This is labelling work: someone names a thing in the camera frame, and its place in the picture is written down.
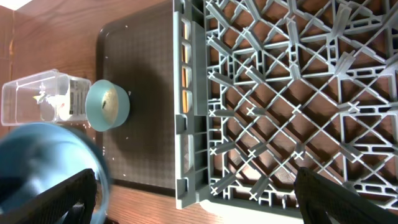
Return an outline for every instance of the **clear plastic container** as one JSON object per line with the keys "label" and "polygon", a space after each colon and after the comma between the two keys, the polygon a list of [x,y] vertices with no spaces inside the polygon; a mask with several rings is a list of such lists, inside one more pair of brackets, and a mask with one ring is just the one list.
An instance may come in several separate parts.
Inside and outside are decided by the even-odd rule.
{"label": "clear plastic container", "polygon": [[20,78],[2,86],[1,124],[86,120],[91,82],[58,70]]}

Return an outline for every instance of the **dark tray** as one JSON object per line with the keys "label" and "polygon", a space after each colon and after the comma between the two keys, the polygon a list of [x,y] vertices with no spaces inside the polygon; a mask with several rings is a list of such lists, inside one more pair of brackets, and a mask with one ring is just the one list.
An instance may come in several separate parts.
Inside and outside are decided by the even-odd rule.
{"label": "dark tray", "polygon": [[104,26],[96,49],[97,79],[131,92],[127,121],[96,138],[111,177],[166,195],[175,194],[172,31],[166,2]]}

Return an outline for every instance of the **wooden countertop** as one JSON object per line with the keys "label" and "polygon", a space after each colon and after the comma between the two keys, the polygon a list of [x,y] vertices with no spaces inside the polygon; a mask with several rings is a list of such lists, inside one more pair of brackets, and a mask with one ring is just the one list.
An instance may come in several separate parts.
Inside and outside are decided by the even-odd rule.
{"label": "wooden countertop", "polygon": [[[52,68],[94,82],[101,28],[162,1],[33,0],[15,12],[0,6],[0,85]],[[0,126],[1,136],[8,131]],[[118,186],[108,216],[119,223],[223,222],[199,204],[177,210],[173,197]]]}

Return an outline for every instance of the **gray plastic dish rack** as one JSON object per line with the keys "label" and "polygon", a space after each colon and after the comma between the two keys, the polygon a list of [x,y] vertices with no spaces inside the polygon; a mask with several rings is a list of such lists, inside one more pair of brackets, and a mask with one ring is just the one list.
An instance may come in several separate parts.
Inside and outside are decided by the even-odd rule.
{"label": "gray plastic dish rack", "polygon": [[[223,9],[229,2],[236,6],[232,18],[227,18]],[[395,164],[393,172],[398,177],[398,97],[396,69],[398,68],[398,3],[393,6],[389,1],[383,1],[382,15],[374,15],[372,10],[366,6],[371,1],[364,1],[362,4],[344,0],[331,0],[319,9],[315,14],[310,14],[300,10],[299,5],[303,1],[294,0],[268,0],[262,9],[259,9],[254,0],[209,0],[209,1],[174,1],[174,111],[175,111],[175,172],[176,172],[176,199],[177,208],[184,208],[193,203],[201,202],[202,206],[211,212],[218,213],[217,209],[226,209],[234,212],[235,209],[245,210],[246,212],[262,212],[267,215],[277,215],[285,218],[300,220],[301,214],[296,204],[288,207],[289,198],[294,198],[292,189],[277,187],[271,177],[279,170],[283,169],[291,178],[295,178],[297,170],[290,163],[296,160],[310,159],[318,167],[318,173],[326,173],[330,179],[339,183],[356,194],[369,194],[382,196],[386,199],[373,200],[374,203],[382,208],[398,210],[398,184],[396,181],[386,180],[378,171],[387,163]],[[278,4],[287,10],[285,16],[277,22],[267,21],[262,15],[269,9],[271,4]],[[328,7],[333,9],[333,25],[330,27],[319,19]],[[233,22],[241,12],[249,13],[253,22],[248,27],[239,30],[233,26]],[[362,15],[359,20],[353,20],[357,15]],[[300,32],[297,29],[296,19],[307,21],[307,25]],[[209,29],[211,19],[216,19],[215,29]],[[253,32],[253,27],[257,23],[264,23],[271,30],[264,41],[259,40]],[[323,34],[304,35],[306,31],[315,26],[324,31]],[[235,44],[228,47],[223,42],[223,36],[228,29],[232,29],[238,34]],[[374,35],[366,42],[361,43],[350,39],[353,35],[364,32],[374,31]],[[386,55],[379,55],[369,44],[380,34],[384,34],[386,44]],[[285,37],[285,41],[271,42],[276,35]],[[306,43],[325,40],[325,44],[318,50],[306,47]],[[242,41],[247,41],[250,46],[240,49]],[[344,42],[352,48],[351,52],[340,52],[338,43]],[[210,47],[219,53],[219,60],[216,65],[210,63]],[[272,49],[285,47],[279,55],[269,53]],[[310,59],[306,65],[299,63],[298,50],[304,50],[310,54]],[[246,60],[238,59],[239,55],[249,54]],[[353,62],[359,54],[365,54],[380,65],[352,68]],[[288,64],[280,61],[287,56]],[[265,58],[270,57],[273,63],[267,66]],[[319,60],[327,64],[327,72],[313,72],[303,74],[306,67],[314,60]],[[289,72],[286,77],[269,77],[270,72],[275,66],[281,66]],[[239,76],[245,74],[250,80],[242,81]],[[317,77],[329,77],[328,81],[321,87],[313,85],[308,80]],[[379,78],[387,78],[388,95],[385,97],[376,91],[373,83]],[[324,93],[327,85],[336,79],[338,82],[337,99]],[[284,91],[291,84],[300,80],[312,89],[314,94],[303,104],[294,104],[283,95]],[[220,85],[220,96],[213,98],[211,94],[211,84]],[[285,87],[275,90],[271,83],[281,82]],[[342,83],[351,82],[362,90],[351,99],[343,99]],[[265,107],[259,106],[249,97],[259,85],[265,85],[275,94],[275,97]],[[247,86],[248,91],[241,93],[238,88]],[[241,100],[233,109],[226,106],[225,93],[229,89],[235,89],[241,95]],[[369,93],[378,103],[364,104],[358,99],[362,93]],[[319,125],[308,117],[303,110],[315,97],[322,97],[332,104],[337,112],[323,125]],[[291,117],[283,124],[277,124],[271,118],[267,110],[276,100],[283,100],[292,107]],[[244,124],[237,116],[236,110],[243,104],[249,103],[247,115],[252,116],[253,122]],[[316,130],[305,141],[298,141],[292,133],[286,131],[286,126],[296,117],[303,116],[311,122]],[[358,119],[363,116],[372,116],[377,119],[371,124]],[[214,128],[212,117],[221,119],[221,127]],[[391,118],[393,140],[386,139],[376,129],[386,117]],[[263,141],[256,137],[252,129],[253,125],[260,118],[268,119],[276,128],[272,136]],[[335,119],[340,118],[340,134],[337,139],[325,128]],[[345,141],[344,118],[355,120],[365,129],[353,140]],[[226,122],[234,119],[241,127],[242,131],[235,140],[228,137]],[[222,138],[213,139],[213,132],[222,133]],[[317,154],[307,147],[307,144],[317,135],[324,134],[340,147],[336,153],[331,155],[328,161],[320,161]],[[367,134],[377,136],[380,141],[377,144],[360,143]],[[257,144],[247,151],[243,151],[237,146],[237,142],[244,135],[248,134],[257,141]],[[273,138],[283,134],[289,141],[295,144],[290,156],[281,159],[275,149],[269,143]],[[243,166],[236,170],[230,169],[226,165],[227,153],[235,151],[240,155]],[[277,163],[272,172],[264,172],[257,166],[255,158],[263,153],[268,153],[269,157]],[[222,176],[215,176],[214,158],[217,155],[223,157]],[[362,158],[365,155],[382,156],[376,164],[367,164]],[[333,161],[341,157],[342,174],[336,172],[331,166]],[[366,171],[356,179],[349,179],[347,175],[348,164],[358,162],[362,164]],[[260,174],[260,177],[253,184],[242,183],[237,175],[246,167],[250,167]],[[368,181],[370,176],[376,176],[380,181]],[[246,200],[234,197],[234,190],[246,192],[249,196]],[[275,204],[274,199],[278,198],[281,203]]]}

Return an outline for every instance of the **blue bowl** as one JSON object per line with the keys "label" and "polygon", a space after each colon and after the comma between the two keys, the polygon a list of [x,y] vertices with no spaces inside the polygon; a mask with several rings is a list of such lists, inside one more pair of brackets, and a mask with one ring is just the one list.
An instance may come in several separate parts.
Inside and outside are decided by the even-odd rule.
{"label": "blue bowl", "polygon": [[104,223],[110,177],[100,149],[85,134],[54,124],[31,123],[11,131],[0,142],[0,178],[23,180],[22,187],[0,202],[3,213],[20,207],[83,169],[91,168],[102,187],[101,208],[91,223]]}
{"label": "blue bowl", "polygon": [[[118,101],[118,113],[113,123],[105,119],[102,112],[103,97],[107,91],[115,90]],[[130,99],[120,86],[107,80],[98,80],[90,87],[86,97],[86,115],[91,127],[96,131],[106,131],[122,125],[130,112]]]}

